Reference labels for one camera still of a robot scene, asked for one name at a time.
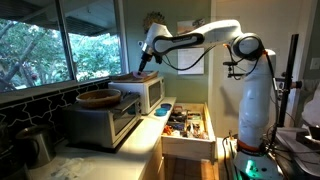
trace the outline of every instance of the countertop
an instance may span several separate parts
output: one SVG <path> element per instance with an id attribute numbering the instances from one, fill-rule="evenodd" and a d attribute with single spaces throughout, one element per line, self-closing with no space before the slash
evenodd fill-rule
<path id="1" fill-rule="evenodd" d="M 175 101 L 166 97 L 160 104 Z M 57 155 L 49 164 L 29 170 L 32 180 L 141 179 L 169 115 L 158 117 L 153 111 L 141 116 L 141 123 L 115 154 L 67 147 L 65 140 L 56 146 Z"/>

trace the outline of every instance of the wooden drawer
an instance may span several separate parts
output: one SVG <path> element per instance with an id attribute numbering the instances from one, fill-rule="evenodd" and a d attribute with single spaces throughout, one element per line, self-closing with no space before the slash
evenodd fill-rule
<path id="1" fill-rule="evenodd" d="M 183 109 L 188 109 L 192 112 L 201 112 L 202 122 L 200 129 L 204 129 L 209 138 L 199 139 L 162 135 L 162 153 L 191 160 L 206 159 L 213 164 L 215 161 L 216 137 L 213 132 L 207 104 L 176 103 L 175 106 L 182 106 Z"/>

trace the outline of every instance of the tile backsplash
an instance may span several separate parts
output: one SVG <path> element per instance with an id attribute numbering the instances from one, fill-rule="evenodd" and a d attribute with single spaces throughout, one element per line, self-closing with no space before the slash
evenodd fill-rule
<path id="1" fill-rule="evenodd" d="M 53 142 L 65 137 L 62 126 L 62 108 L 76 103 L 76 97 L 84 92 L 108 88 L 108 80 L 75 85 L 0 104 L 0 122 L 8 125 L 9 136 L 24 128 L 35 125 L 49 125 Z"/>

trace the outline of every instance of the kettle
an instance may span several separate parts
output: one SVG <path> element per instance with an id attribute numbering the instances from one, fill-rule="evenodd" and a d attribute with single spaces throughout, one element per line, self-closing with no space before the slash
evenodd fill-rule
<path id="1" fill-rule="evenodd" d="M 16 134 L 16 140 L 29 169 L 49 163 L 56 155 L 47 125 L 25 128 Z"/>

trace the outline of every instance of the wooden bowl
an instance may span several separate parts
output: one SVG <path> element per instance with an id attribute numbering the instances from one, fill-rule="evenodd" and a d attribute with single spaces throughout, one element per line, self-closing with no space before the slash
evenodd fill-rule
<path id="1" fill-rule="evenodd" d="M 101 89 L 88 91 L 76 97 L 84 108 L 101 108 L 120 102 L 121 91 L 117 89 Z"/>

